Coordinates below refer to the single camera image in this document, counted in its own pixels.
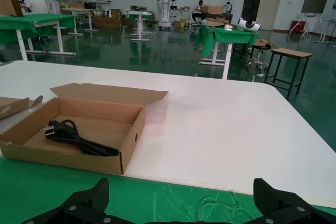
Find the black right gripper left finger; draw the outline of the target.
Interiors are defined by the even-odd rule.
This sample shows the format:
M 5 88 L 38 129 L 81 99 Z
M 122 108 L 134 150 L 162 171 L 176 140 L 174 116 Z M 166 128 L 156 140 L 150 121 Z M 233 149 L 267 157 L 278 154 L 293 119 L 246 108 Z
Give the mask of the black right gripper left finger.
M 92 188 L 74 192 L 64 202 L 63 215 L 106 215 L 109 181 L 101 178 Z

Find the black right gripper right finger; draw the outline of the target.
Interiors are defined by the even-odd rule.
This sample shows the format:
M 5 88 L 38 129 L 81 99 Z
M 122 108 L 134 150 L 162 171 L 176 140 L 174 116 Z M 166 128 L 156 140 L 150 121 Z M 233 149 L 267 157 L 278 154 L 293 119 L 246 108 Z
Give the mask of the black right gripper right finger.
M 271 219 L 310 219 L 312 210 L 297 194 L 274 189 L 262 178 L 254 179 L 253 197 L 257 209 Z

